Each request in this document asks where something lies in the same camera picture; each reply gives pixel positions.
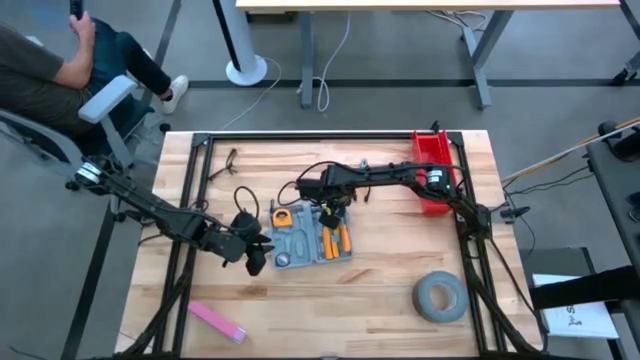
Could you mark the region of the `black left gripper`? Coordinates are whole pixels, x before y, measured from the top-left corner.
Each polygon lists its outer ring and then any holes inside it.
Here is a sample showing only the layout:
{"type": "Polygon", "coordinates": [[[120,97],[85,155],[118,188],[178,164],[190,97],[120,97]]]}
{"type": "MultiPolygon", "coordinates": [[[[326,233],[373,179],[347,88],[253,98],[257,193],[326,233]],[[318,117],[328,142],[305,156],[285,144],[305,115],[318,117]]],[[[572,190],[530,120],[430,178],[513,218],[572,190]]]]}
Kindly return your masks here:
{"type": "Polygon", "coordinates": [[[245,267],[250,276],[258,276],[267,263],[266,255],[274,250],[272,239],[263,234],[242,236],[237,232],[227,232],[226,244],[221,245],[224,258],[222,267],[237,262],[242,255],[247,256],[245,267]]]}

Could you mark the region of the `grey-blue plastic tool case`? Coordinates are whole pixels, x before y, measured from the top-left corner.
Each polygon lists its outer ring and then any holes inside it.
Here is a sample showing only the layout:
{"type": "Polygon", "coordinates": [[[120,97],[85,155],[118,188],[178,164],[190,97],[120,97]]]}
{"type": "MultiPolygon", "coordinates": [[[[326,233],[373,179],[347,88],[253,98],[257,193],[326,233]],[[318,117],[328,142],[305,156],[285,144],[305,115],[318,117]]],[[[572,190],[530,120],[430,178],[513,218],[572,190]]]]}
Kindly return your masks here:
{"type": "MultiPolygon", "coordinates": [[[[353,242],[351,240],[352,251],[350,253],[344,253],[341,242],[339,244],[340,257],[337,259],[326,260],[324,257],[324,248],[322,241],[322,229],[326,226],[319,222],[319,217],[322,213],[322,208],[319,206],[313,206],[308,203],[301,203],[288,208],[293,215],[293,226],[285,228],[275,228],[270,223],[268,237],[272,239],[271,244],[274,246],[273,250],[273,267],[277,270],[293,269],[310,266],[313,264],[327,264],[340,261],[347,261],[353,257],[353,242]],[[291,256],[291,264],[288,267],[278,267],[275,263],[275,257],[281,252],[286,252],[291,256]]],[[[270,217],[272,212],[278,208],[271,208],[270,217]]],[[[348,228],[349,217],[345,214],[340,222],[345,224],[348,228]]],[[[337,229],[330,229],[331,239],[333,241],[340,241],[339,227],[337,229]]]]}

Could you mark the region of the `black safety glasses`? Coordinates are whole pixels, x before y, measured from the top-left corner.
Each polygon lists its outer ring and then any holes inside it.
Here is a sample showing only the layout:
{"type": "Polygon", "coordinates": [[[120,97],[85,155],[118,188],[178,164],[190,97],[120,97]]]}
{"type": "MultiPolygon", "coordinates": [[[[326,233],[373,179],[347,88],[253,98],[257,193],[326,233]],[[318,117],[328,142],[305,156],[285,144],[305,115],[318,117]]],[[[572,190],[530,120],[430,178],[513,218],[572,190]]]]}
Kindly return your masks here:
{"type": "Polygon", "coordinates": [[[214,172],[213,174],[209,175],[207,180],[209,182],[213,182],[217,177],[219,177],[222,174],[229,174],[229,175],[234,175],[238,172],[237,167],[234,165],[234,160],[237,158],[238,155],[238,151],[236,148],[233,148],[225,161],[225,166],[219,170],[217,170],[216,172],[214,172]]]}

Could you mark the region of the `pink flat box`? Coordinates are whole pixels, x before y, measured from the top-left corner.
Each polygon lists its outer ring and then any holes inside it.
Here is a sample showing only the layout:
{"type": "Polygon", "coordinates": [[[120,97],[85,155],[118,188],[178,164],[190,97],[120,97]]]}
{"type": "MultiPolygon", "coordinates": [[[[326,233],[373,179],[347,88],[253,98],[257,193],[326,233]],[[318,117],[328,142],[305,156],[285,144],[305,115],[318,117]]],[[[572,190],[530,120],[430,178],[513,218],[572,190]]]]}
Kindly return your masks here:
{"type": "Polygon", "coordinates": [[[243,343],[247,337],[246,331],[240,326],[200,302],[190,301],[188,310],[197,318],[237,344],[243,343]]]}

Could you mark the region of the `grey office chair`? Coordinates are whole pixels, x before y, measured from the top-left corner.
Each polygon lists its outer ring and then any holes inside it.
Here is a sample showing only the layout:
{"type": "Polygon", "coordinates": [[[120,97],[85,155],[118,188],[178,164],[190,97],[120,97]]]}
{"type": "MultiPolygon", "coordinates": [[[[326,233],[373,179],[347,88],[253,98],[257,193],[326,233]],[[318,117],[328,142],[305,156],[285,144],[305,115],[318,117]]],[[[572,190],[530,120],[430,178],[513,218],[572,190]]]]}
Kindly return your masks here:
{"type": "Polygon", "coordinates": [[[73,140],[29,118],[0,108],[0,135],[15,144],[40,167],[66,179],[65,188],[78,191],[75,173],[86,156],[106,159],[126,173],[136,163],[137,144],[152,139],[153,128],[144,124],[154,109],[132,96],[137,84],[125,75],[111,80],[79,111],[80,119],[92,132],[73,140]]]}

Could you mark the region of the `grey floor box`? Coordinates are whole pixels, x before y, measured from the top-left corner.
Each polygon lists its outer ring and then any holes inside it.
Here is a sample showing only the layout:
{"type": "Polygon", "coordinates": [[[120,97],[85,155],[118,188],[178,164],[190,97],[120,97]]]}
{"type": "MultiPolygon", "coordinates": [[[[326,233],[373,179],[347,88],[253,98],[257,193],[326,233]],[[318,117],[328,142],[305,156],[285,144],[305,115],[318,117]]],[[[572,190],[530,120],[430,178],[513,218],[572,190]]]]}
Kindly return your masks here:
{"type": "Polygon", "coordinates": [[[596,272],[586,247],[522,250],[520,255],[529,285],[534,274],[584,276],[596,272]]]}

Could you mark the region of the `wooden desk grey legs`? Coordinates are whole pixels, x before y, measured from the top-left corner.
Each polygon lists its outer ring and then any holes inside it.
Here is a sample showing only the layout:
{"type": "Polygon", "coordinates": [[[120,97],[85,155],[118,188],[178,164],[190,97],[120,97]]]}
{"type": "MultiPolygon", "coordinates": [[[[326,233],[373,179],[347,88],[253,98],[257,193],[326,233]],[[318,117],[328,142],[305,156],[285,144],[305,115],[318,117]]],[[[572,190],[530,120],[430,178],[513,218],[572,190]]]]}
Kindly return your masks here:
{"type": "Polygon", "coordinates": [[[618,8],[640,39],[640,12],[634,13],[628,0],[236,0],[236,7],[244,11],[293,11],[305,15],[319,11],[491,10],[493,15],[479,39],[466,25],[461,35],[471,60],[472,85],[481,109],[491,105],[485,63],[516,10],[618,8]]]}

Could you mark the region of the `black flat bar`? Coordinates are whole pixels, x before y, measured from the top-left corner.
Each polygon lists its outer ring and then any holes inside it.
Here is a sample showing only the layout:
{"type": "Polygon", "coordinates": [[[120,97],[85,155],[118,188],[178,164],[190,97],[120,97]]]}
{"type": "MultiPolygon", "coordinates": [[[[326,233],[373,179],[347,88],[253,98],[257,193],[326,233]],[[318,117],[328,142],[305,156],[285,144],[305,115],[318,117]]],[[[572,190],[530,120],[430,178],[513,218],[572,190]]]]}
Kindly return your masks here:
{"type": "Polygon", "coordinates": [[[623,301],[640,301],[640,274],[633,266],[623,266],[532,287],[530,296],[536,310],[604,302],[610,312],[619,313],[623,301]]]}

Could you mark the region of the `white printed paper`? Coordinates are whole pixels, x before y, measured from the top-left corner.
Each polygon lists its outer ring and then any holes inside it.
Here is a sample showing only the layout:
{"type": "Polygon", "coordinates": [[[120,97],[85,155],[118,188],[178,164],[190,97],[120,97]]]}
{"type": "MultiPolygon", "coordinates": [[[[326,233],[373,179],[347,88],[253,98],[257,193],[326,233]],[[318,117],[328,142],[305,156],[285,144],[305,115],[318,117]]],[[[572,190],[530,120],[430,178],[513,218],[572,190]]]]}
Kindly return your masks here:
{"type": "Polygon", "coordinates": [[[604,302],[542,309],[541,313],[551,336],[607,340],[619,338],[604,302]]]}

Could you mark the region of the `black side table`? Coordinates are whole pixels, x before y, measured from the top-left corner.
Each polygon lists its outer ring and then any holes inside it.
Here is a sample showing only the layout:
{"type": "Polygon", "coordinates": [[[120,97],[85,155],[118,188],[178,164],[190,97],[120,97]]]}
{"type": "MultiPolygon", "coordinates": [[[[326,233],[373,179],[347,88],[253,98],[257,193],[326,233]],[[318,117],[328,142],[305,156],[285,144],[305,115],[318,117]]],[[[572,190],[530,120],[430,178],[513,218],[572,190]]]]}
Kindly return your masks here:
{"type": "MultiPolygon", "coordinates": [[[[598,126],[598,134],[610,133],[616,125],[605,121],[598,126]]],[[[640,274],[640,125],[627,135],[614,135],[586,149],[631,266],[640,274]]]]}

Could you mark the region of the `person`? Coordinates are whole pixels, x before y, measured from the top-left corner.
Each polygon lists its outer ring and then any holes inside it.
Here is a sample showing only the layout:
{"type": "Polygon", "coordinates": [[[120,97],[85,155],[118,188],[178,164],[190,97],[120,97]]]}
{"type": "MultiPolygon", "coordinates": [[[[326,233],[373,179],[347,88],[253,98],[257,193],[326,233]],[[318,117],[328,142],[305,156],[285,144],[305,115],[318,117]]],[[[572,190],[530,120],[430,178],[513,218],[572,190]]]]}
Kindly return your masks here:
{"type": "Polygon", "coordinates": [[[70,17],[78,49],[67,61],[0,23],[0,108],[48,126],[71,139],[103,134],[79,109],[113,79],[132,75],[173,113],[189,79],[170,78],[128,32],[84,13],[70,17]]]}

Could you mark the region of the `black aluminium table frame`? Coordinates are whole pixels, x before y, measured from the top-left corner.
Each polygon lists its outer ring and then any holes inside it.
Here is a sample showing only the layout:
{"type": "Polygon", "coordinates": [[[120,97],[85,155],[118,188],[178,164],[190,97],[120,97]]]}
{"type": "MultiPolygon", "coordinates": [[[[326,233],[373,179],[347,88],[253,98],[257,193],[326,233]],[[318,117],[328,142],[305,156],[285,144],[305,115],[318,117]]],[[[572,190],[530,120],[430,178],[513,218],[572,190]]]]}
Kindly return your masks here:
{"type": "MultiPolygon", "coordinates": [[[[208,186],[207,212],[228,223],[237,213],[233,192],[247,186],[260,202],[260,220],[270,225],[270,201],[281,187],[308,166],[334,160],[357,166],[412,159],[411,132],[397,139],[362,134],[294,132],[315,139],[215,139],[212,171],[225,165],[236,148],[238,173],[222,175],[208,186]]],[[[476,199],[487,207],[504,201],[486,131],[462,131],[476,199]]],[[[153,192],[177,204],[181,197],[190,132],[169,133],[160,156],[153,192]]],[[[340,263],[275,270],[271,254],[257,277],[244,259],[222,267],[222,259],[198,252],[191,299],[230,319],[247,333],[236,344],[193,314],[186,316],[181,355],[206,358],[310,357],[471,357],[478,355],[470,312],[448,324],[422,319],[412,306],[411,290],[422,276],[447,271],[464,280],[454,215],[425,216],[409,189],[378,187],[370,200],[348,208],[354,255],[340,263]]],[[[157,311],[171,244],[156,239],[138,248],[124,315],[114,350],[132,345],[157,311]]],[[[504,266],[487,244],[487,257],[500,307],[533,346],[541,346],[534,316],[517,295],[504,266]]]]}

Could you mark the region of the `red bin wall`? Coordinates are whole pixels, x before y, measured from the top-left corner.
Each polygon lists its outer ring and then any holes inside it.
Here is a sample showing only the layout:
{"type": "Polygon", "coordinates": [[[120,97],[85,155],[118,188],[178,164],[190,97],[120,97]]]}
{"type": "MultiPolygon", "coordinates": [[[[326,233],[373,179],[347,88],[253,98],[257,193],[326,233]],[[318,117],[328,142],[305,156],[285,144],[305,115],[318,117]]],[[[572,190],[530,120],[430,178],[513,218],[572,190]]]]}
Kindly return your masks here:
{"type": "MultiPolygon", "coordinates": [[[[433,134],[419,134],[414,131],[411,135],[413,161],[416,163],[436,163],[452,165],[449,139],[445,131],[433,134]]],[[[425,216],[440,216],[451,211],[444,202],[421,199],[422,212],[425,216]]]]}

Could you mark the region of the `grey duct tape roll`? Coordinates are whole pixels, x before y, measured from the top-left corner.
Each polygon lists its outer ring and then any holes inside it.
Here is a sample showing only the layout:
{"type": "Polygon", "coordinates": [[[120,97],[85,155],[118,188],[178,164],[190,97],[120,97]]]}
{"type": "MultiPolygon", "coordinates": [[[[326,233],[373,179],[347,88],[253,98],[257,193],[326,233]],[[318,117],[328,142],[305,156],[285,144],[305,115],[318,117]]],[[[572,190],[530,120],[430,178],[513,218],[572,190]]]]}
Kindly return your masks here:
{"type": "Polygon", "coordinates": [[[451,323],[464,316],[469,308],[469,298],[465,285],[454,274],[434,271],[418,280],[412,289],[412,303],[418,314],[433,323],[451,323]],[[439,308],[432,300],[430,292],[444,289],[448,304],[439,308]]]}

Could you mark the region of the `grey pedestal column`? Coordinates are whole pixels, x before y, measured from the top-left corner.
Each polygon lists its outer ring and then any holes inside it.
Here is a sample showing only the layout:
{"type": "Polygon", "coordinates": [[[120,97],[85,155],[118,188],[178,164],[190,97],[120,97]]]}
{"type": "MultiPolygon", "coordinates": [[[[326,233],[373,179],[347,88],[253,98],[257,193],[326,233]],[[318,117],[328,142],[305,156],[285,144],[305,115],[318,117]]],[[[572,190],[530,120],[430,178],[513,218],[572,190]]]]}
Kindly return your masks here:
{"type": "Polygon", "coordinates": [[[266,60],[254,51],[249,23],[236,0],[212,0],[230,56],[225,72],[235,85],[248,87],[262,81],[268,70],[266,60]]]}

